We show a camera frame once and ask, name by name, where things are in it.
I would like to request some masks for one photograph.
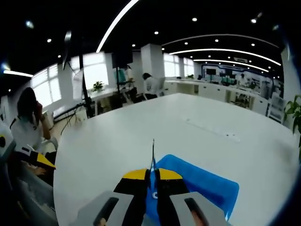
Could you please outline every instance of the window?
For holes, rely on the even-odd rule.
[[[43,107],[60,100],[62,97],[57,64],[34,75],[31,80],[31,87]]]
[[[184,76],[194,74],[193,60],[184,58]]]
[[[179,77],[179,57],[176,55],[164,54],[165,77]]]
[[[108,72],[105,64],[104,53],[91,53],[83,56],[84,75],[86,88],[92,89],[93,84],[102,81],[104,85],[108,85]],[[79,57],[71,59],[71,67],[75,73],[79,72]]]

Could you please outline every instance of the black ceiling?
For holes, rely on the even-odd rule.
[[[64,36],[70,29],[72,37],[82,37],[85,53],[94,52],[114,18],[128,2],[129,0],[119,0],[101,4],[59,5],[51,2],[36,6],[23,3],[19,5],[22,11],[15,13],[13,17],[8,14],[7,21],[2,24],[2,31],[5,32],[1,35],[0,62],[7,62],[13,71],[35,74],[62,60],[57,56],[64,51]],[[140,0],[117,24],[102,50],[111,52],[120,43],[135,44],[137,49],[148,43],[163,45],[198,35],[240,34],[271,42],[279,48],[258,40],[234,36],[220,36],[218,43],[214,42],[214,37],[189,39],[188,45],[179,41],[165,45],[164,48],[168,53],[193,48],[230,48],[260,54],[282,63],[282,36],[279,30],[272,30],[273,26],[281,22],[281,11],[280,5],[271,5],[259,0]],[[256,24],[252,24],[250,20],[259,13],[262,13],[262,16]],[[33,22],[34,29],[25,26],[26,20]],[[52,39],[51,43],[47,43],[48,38]],[[228,53],[224,52],[195,52],[182,56],[193,56],[196,59],[205,58],[209,54],[215,59],[228,56]],[[230,56],[246,58],[245,55],[236,53]],[[249,59],[253,65],[259,67],[271,66],[274,70],[279,68],[257,57],[248,56]],[[7,83],[12,82],[7,76],[0,75],[0,89],[6,89]]]

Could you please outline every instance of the potted plant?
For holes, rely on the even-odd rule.
[[[100,92],[103,89],[103,82],[102,81],[97,81],[94,85],[93,85],[93,92]]]
[[[301,133],[301,105],[297,103],[298,98],[301,95],[296,95],[294,101],[289,101],[286,105],[289,106],[288,110],[285,108],[284,121],[287,119],[287,116],[293,115],[293,133],[295,133],[296,128]],[[301,161],[301,136],[299,140],[299,162]]]
[[[193,78],[194,78],[194,75],[193,75],[193,74],[192,74],[192,75],[188,75],[187,78],[188,78],[188,79],[193,79]]]

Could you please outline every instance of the desk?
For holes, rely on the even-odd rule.
[[[223,86],[199,80],[166,80],[165,88],[168,88],[167,94],[185,93],[199,95],[210,99],[223,102],[231,102],[231,93],[244,94],[251,97],[250,110],[266,115],[269,101],[261,97],[259,93],[249,88],[239,88],[236,86]]]
[[[118,91],[117,88],[106,88],[105,90],[102,90],[100,92],[91,92],[90,93],[90,97],[91,97],[92,101],[95,101],[95,116],[98,115],[98,112],[97,112],[97,102],[98,102],[98,100],[103,99],[103,98],[107,98],[107,97],[111,97],[117,91]],[[124,94],[126,91],[129,91],[129,88],[120,89],[120,92],[122,94]]]
[[[288,128],[220,101],[168,95],[66,128],[54,172],[59,225],[73,222],[80,208],[112,191],[125,173],[149,167],[153,138],[157,161],[174,154],[239,184],[230,217],[235,226],[267,225],[298,172],[299,140]]]

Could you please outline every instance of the curved light strip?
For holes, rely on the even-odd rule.
[[[275,60],[272,60],[270,58],[267,58],[265,56],[261,56],[261,55],[255,54],[255,53],[249,53],[249,52],[245,52],[245,51],[240,51],[240,50],[227,49],[227,48],[199,48],[199,49],[190,49],[190,50],[183,50],[183,51],[178,51],[178,52],[170,53],[169,55],[179,54],[179,53],[199,52],[199,51],[228,51],[228,52],[244,53],[244,54],[249,54],[249,55],[252,55],[252,56],[255,56],[255,57],[260,57],[262,59],[268,60],[270,62],[273,62],[273,63],[281,66],[280,63],[278,63]]]
[[[262,70],[264,72],[269,72],[268,70],[266,69],[263,69],[261,67],[256,67],[254,65],[248,65],[248,64],[244,64],[244,63],[240,63],[240,62],[236,62],[236,61],[229,61],[229,60],[211,60],[211,59],[208,59],[208,60],[193,60],[193,61],[213,61],[213,62],[224,62],[224,63],[230,63],[230,64],[237,64],[237,65],[244,65],[244,66],[248,66],[248,67],[253,67],[253,68],[256,68],[256,69],[259,69],[259,70]]]
[[[99,53],[101,48],[103,47],[105,41],[107,40],[107,38],[109,37],[110,33],[113,31],[114,27],[118,24],[118,22],[122,19],[122,17],[131,9],[131,7],[133,7],[139,0],[131,0],[121,11],[120,13],[117,15],[117,17],[114,19],[114,21],[112,22],[112,24],[110,25],[109,29],[107,30],[107,32],[104,34],[103,39],[101,40],[96,53]]]
[[[262,39],[258,39],[258,38],[254,38],[254,37],[251,37],[251,36],[241,35],[241,34],[205,34],[205,35],[198,35],[198,36],[192,36],[192,37],[188,37],[188,38],[184,38],[184,39],[178,39],[176,41],[171,41],[169,43],[163,44],[162,46],[165,46],[165,45],[168,45],[168,44],[171,44],[171,43],[175,43],[177,41],[184,41],[184,40],[187,40],[187,39],[195,39],[195,38],[203,38],[203,37],[211,37],[211,36],[238,36],[238,37],[243,37],[243,38],[249,38],[249,39],[255,39],[255,40],[258,40],[258,41],[262,41],[262,42],[270,44],[270,45],[272,45],[276,48],[279,48],[279,46],[277,46],[277,45],[275,45],[271,42],[268,42],[268,41],[265,41],[265,40],[262,40]]]
[[[14,75],[26,76],[26,77],[30,77],[30,78],[33,77],[32,74],[26,74],[26,73],[22,73],[22,72],[14,72],[14,71],[9,71],[9,70],[5,70],[3,73],[4,74],[14,74]]]

